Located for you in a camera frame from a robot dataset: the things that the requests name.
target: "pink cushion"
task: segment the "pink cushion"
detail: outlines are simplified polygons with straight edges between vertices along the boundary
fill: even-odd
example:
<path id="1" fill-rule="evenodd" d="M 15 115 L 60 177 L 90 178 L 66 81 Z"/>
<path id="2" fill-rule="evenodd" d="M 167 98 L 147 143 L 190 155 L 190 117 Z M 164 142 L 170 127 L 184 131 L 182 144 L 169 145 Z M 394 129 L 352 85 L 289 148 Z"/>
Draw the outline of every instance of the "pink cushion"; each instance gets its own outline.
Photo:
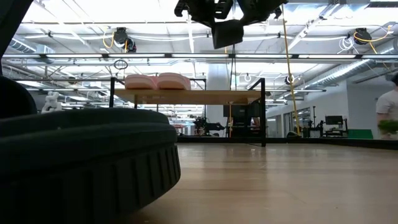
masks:
<path id="1" fill-rule="evenodd" d="M 157 77 L 129 75 L 124 79 L 127 90 L 157 90 Z"/>
<path id="2" fill-rule="evenodd" d="M 177 73 L 162 73 L 158 77 L 160 90 L 191 90 L 189 78 Z"/>

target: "white robot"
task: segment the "white robot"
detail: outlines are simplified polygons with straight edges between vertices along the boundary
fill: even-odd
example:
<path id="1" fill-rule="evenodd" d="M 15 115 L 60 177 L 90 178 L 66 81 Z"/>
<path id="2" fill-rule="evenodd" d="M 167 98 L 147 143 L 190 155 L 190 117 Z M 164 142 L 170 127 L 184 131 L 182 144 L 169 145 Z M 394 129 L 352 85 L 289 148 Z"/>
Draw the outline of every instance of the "white robot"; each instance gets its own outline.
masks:
<path id="1" fill-rule="evenodd" d="M 57 101 L 59 95 L 60 94 L 58 92 L 49 92 L 49 95 L 45 97 L 45 104 L 42 109 L 42 114 L 51 113 L 54 111 L 62 111 L 62 105 Z"/>

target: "white column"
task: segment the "white column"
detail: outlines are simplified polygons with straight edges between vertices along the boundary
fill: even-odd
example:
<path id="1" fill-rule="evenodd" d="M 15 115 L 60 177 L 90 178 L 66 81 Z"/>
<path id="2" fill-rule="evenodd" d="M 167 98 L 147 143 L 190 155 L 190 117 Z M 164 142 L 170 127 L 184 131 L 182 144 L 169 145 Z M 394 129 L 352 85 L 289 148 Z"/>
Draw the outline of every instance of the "white column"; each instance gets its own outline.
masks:
<path id="1" fill-rule="evenodd" d="M 207 73 L 207 90 L 229 90 L 230 70 L 226 64 L 209 64 Z M 227 118 L 223 116 L 223 105 L 210 105 L 206 107 L 207 122 L 217 123 L 226 126 Z M 218 133 L 220 137 L 227 132 L 210 131 L 210 134 Z"/>

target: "green mat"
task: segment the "green mat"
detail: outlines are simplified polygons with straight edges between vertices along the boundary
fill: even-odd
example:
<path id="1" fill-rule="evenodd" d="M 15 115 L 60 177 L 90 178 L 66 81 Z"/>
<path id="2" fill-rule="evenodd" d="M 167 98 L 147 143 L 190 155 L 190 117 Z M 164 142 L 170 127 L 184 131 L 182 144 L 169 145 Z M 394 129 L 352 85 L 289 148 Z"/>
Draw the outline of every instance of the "green mat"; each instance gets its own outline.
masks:
<path id="1" fill-rule="evenodd" d="M 349 139 L 373 139 L 372 130 L 370 129 L 349 129 Z"/>

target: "wooden floor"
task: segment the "wooden floor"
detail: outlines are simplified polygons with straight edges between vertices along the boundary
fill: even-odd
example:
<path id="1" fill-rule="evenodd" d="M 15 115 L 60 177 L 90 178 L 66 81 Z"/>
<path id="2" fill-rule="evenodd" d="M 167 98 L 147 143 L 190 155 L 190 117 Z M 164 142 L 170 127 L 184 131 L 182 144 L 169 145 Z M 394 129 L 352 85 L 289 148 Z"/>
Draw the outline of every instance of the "wooden floor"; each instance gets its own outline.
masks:
<path id="1" fill-rule="evenodd" d="M 398 151 L 179 144 L 180 182 L 127 223 L 398 223 Z"/>

